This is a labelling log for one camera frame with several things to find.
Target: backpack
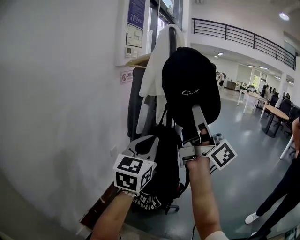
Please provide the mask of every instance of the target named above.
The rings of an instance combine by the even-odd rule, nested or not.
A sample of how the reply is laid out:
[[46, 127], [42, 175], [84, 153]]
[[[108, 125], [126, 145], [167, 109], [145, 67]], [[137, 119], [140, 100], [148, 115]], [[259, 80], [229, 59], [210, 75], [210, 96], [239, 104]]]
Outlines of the backpack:
[[178, 166], [178, 148], [182, 146], [181, 137], [171, 127], [172, 118], [167, 114], [167, 124], [163, 125], [164, 115], [167, 111], [167, 104], [162, 119], [154, 129], [154, 135], [158, 137], [158, 147], [155, 157], [157, 166], [153, 178], [140, 191], [140, 195], [133, 200], [132, 210], [153, 211], [165, 209], [167, 214], [175, 198], [187, 189], [189, 185], [189, 171], [186, 166], [185, 185], [180, 183]]

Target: balcony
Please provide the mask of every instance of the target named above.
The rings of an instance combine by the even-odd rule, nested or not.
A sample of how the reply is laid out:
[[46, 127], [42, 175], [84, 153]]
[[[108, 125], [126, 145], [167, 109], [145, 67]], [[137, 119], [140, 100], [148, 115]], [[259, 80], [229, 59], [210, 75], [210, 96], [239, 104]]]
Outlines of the balcony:
[[250, 31], [228, 24], [192, 18], [194, 34], [203, 34], [244, 44], [276, 58], [295, 70], [296, 56], [272, 41]]

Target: blue poster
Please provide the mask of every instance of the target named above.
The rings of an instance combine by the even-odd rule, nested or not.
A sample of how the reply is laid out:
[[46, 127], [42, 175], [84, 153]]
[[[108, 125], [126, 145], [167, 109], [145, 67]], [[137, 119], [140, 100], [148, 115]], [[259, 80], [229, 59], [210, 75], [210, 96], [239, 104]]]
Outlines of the blue poster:
[[128, 22], [141, 29], [144, 28], [145, 1], [130, 0], [129, 2]]

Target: white sneaker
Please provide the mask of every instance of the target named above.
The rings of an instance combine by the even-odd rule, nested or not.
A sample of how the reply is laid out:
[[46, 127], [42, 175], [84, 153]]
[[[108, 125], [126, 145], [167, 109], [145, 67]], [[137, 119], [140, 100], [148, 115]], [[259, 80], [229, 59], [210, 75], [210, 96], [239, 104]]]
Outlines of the white sneaker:
[[249, 215], [248, 217], [246, 217], [245, 223], [246, 223], [246, 224], [250, 224], [250, 223], [252, 223], [255, 219], [258, 219], [258, 218], [259, 218], [259, 216], [257, 216], [257, 215], [256, 215], [256, 212], [255, 212], [255, 213]]

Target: cap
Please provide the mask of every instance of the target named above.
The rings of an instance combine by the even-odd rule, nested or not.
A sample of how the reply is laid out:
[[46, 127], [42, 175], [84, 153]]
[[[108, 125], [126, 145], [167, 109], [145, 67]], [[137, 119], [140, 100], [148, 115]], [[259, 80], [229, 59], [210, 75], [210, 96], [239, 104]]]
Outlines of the cap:
[[207, 124], [218, 118], [221, 103], [215, 67], [196, 49], [179, 47], [166, 61], [162, 78], [168, 111], [179, 126], [194, 123], [192, 107], [196, 104]]

